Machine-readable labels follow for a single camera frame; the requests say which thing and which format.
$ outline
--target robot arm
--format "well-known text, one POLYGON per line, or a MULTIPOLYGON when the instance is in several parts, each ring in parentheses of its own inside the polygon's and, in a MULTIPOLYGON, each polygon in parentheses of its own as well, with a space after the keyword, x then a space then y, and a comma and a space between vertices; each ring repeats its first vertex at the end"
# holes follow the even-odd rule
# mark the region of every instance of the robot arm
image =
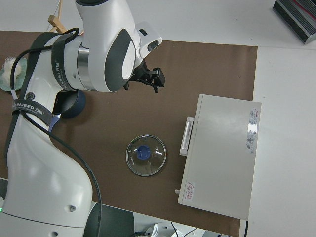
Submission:
MULTIPOLYGON (((15 107, 50 114, 62 90, 114 92, 129 80, 163 87, 160 69, 149 71, 144 62, 162 39, 144 23, 135 27, 125 0, 76 0, 76 4, 84 36, 67 44, 70 35, 47 33, 35 40, 33 47, 52 45, 52 49, 30 55, 15 107)), ((34 114, 29 117, 48 130, 49 122, 34 114)), ((85 170, 21 114, 13 116, 6 148, 9 179, 0 212, 1 234, 81 237, 92 199, 85 170)))

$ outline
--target black cable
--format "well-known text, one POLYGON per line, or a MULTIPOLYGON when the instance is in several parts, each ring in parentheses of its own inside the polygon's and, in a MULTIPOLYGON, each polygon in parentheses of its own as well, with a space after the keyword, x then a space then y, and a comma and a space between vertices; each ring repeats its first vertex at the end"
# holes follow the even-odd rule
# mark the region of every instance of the black cable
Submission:
POLYGON ((185 237, 185 236, 187 236, 188 234, 192 233, 192 232, 195 231, 196 229, 197 229, 197 228, 195 228, 195 229, 193 229, 193 230, 187 232, 183 237, 185 237))
POLYGON ((173 225, 173 223, 172 223, 172 222, 171 222, 171 225, 172 225, 172 227, 173 227, 174 231, 176 232, 177 237, 179 237, 179 236, 178 236, 178 233, 177 233, 177 230, 176 230, 176 228, 174 227, 174 225, 173 225))
POLYGON ((247 232, 248 232, 248 221, 246 221, 245 234, 243 237, 247 237, 247 232))
MULTIPOLYGON (((68 34, 70 32, 75 31, 74 34, 72 34, 67 40, 66 40, 66 44, 69 43, 70 41, 72 41, 78 34, 79 34, 79 28, 72 28, 68 31, 66 31, 64 34, 68 34)), ((19 54, 19 56, 16 57, 16 59, 14 60, 13 64, 12 64, 12 68, 11 68, 11 74, 10 74, 10 87, 11 90, 14 90, 14 73, 15 73, 15 68, 16 65, 18 64, 18 62, 20 61, 20 59, 28 53, 35 53, 35 52, 42 52, 43 50, 49 50, 52 48, 52 45, 49 46, 45 46, 42 48, 30 48, 27 49, 25 51, 23 51, 22 53, 19 54)))
MULTIPOLYGON (((67 30, 64 33, 64 34, 69 34, 69 33, 73 32, 73 31, 75 33, 73 33, 69 38, 67 38, 66 44, 71 42, 79 34, 79 28, 72 28, 70 30, 67 30)), ((50 50, 50 49, 52 49, 51 45, 45 46, 45 47, 41 47, 41 48, 30 48, 30 49, 27 49, 27 50, 23 51, 22 53, 20 53, 16 57, 16 59, 14 60, 14 62, 12 64, 11 74, 10 74, 10 87, 11 87, 11 90, 15 90, 15 88, 14 88, 14 73, 15 73, 16 65, 18 64, 20 59, 25 54, 34 53, 34 52, 42 52, 43 50, 50 50)), ((86 163, 86 161, 80 156, 80 154, 75 149, 73 149, 71 146, 69 146, 67 143, 65 143, 63 140, 61 140, 60 138, 58 138, 57 136, 55 136, 51 132, 49 132, 46 129, 44 129, 43 127, 41 127, 39 124, 37 124, 35 121, 33 121, 24 111, 20 111, 20 114, 27 121, 29 121, 32 125, 34 125, 36 128, 38 128, 39 130, 41 130, 42 132, 47 134, 49 137, 53 138, 54 140, 59 142, 61 145, 66 147, 68 150, 70 150, 80 160, 80 162, 84 165, 84 167, 86 167, 86 169, 88 170, 88 172, 89 172, 89 174, 91 176, 91 179, 92 179, 92 181, 94 183, 94 186, 95 186, 95 189, 96 189, 96 192, 97 192, 97 196, 98 196, 98 201, 100 203, 100 205, 99 205, 99 216, 98 216, 98 228, 97 228, 97 237, 99 237, 100 236, 100 230, 101 230, 101 220, 102 220, 102 198, 101 198, 101 192, 100 192, 98 181, 97 181, 94 173, 92 172, 90 166, 86 163)))
POLYGON ((144 236, 145 234, 146 232, 137 231, 137 232, 134 232, 130 237, 144 236))

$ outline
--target blue lid handle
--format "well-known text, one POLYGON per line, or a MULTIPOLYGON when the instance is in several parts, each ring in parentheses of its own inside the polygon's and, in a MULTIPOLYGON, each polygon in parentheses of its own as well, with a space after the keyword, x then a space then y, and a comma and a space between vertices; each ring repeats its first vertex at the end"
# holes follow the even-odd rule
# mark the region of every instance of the blue lid handle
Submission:
POLYGON ((149 146, 141 145, 137 149, 137 158, 140 160, 147 160, 151 155, 149 146))

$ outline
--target brown mat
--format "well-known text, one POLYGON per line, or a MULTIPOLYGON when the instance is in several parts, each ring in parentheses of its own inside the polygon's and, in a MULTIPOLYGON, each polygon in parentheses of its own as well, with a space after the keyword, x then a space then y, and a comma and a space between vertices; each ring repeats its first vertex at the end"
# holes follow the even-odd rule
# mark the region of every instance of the brown mat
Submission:
MULTIPOLYGON (((0 32, 0 63, 28 48, 36 35, 0 32)), ((238 219, 180 205, 174 190, 180 189, 186 160, 179 155, 186 117, 195 115, 198 95, 252 100, 256 55, 253 46, 164 41, 146 59, 148 68, 161 67, 165 74, 165 88, 158 94, 135 82, 128 91, 85 92, 84 111, 60 121, 53 132, 90 164, 104 204, 238 236, 238 219), (151 177, 135 175, 125 160, 127 145, 142 134, 157 136, 167 148, 164 167, 151 177)), ((11 96, 0 91, 0 100, 3 154, 11 96)), ((7 177, 3 160, 0 177, 7 177)))

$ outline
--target white desk surface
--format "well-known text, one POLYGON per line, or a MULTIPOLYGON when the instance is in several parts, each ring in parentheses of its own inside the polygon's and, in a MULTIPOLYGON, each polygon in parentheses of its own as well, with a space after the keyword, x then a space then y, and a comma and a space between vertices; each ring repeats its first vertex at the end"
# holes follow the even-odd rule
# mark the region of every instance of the white desk surface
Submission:
MULTIPOLYGON (((165 40, 259 46, 253 100, 262 116, 248 236, 315 235, 316 41, 303 45, 273 12, 274 0, 128 3, 135 22, 150 22, 165 40)), ((0 30, 46 31, 57 4, 1 0, 0 30)), ((64 1, 61 21, 82 29, 73 0, 64 1)))

